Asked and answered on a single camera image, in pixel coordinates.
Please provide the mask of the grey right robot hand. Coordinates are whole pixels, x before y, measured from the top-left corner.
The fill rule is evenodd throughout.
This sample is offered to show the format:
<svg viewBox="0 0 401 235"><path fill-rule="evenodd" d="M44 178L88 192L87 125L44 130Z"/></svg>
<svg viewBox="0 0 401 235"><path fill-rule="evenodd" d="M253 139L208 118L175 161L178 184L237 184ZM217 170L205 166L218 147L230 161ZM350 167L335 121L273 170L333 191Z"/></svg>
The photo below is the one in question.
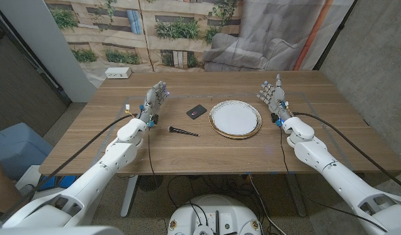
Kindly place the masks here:
<svg viewBox="0 0 401 235"><path fill-rule="evenodd" d="M293 117L293 114L289 111L288 101L285 99L285 93L281 85L281 75L278 73L275 85L273 86L268 81L265 81L261 84L261 90L256 95L268 106L271 113L271 121L276 123L278 127L281 127L287 119Z"/></svg>

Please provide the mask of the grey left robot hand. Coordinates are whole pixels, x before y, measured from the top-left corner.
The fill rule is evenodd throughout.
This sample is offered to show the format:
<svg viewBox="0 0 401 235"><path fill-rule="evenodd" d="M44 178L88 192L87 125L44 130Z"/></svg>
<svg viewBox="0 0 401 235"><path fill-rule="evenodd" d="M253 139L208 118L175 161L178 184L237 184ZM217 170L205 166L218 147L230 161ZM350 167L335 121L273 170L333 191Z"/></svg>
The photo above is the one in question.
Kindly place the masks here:
<svg viewBox="0 0 401 235"><path fill-rule="evenodd" d="M140 106L138 119L144 121L149 127L158 123L158 113L161 105L170 93L166 89L166 83L159 81L146 93L144 103Z"/></svg>

